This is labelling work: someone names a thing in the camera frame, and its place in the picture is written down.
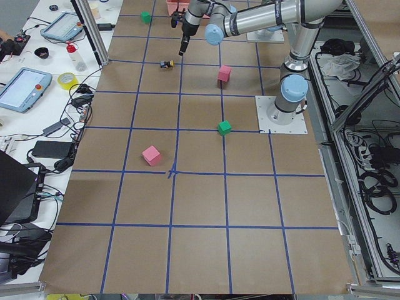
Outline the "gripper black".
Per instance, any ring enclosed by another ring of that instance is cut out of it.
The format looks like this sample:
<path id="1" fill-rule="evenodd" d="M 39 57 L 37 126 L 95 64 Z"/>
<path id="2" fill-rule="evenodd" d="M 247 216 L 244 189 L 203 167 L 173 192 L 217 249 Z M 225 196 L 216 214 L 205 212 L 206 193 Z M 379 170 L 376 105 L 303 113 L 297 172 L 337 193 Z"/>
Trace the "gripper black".
<path id="1" fill-rule="evenodd" d="M 195 36 L 197 31 L 198 31 L 197 25 L 193 25 L 187 22 L 184 22 L 182 24 L 182 39 L 181 39 L 181 46 L 178 52 L 180 56 L 184 56 L 189 46 L 190 37 Z"/>

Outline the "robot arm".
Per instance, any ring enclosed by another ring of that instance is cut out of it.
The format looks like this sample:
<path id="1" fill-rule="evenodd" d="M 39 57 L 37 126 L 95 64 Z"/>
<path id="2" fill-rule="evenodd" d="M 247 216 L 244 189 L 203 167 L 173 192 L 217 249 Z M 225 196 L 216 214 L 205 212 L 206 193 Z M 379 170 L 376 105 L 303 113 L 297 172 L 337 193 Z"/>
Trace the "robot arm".
<path id="1" fill-rule="evenodd" d="M 179 55 L 183 55 L 205 17 L 209 22 L 204 37 L 213 46 L 225 38 L 250 33 L 263 38 L 295 25 L 294 42 L 281 65 L 280 92 L 273 104 L 275 111 L 289 114 L 297 111 L 308 93 L 305 72 L 315 38 L 325 17 L 340 5 L 340 1 L 263 1 L 258 6 L 237 10 L 226 1 L 190 1 L 186 9 L 176 9 L 171 14 L 171 26 L 182 24 Z"/>

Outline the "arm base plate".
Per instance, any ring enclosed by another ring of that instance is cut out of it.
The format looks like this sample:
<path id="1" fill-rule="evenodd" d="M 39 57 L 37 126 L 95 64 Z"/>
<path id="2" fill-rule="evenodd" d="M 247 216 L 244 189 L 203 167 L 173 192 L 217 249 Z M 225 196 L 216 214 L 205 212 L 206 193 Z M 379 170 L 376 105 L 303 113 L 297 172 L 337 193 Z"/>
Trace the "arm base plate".
<path id="1" fill-rule="evenodd" d="M 282 112 L 275 106 L 275 96 L 255 96 L 257 120 L 261 134 L 307 134 L 301 106 L 294 112 Z"/>
<path id="2" fill-rule="evenodd" d="M 246 34 L 247 41 L 250 43 L 284 43 L 284 35 L 281 29 L 270 31 L 262 29 L 258 31 L 248 32 Z"/>

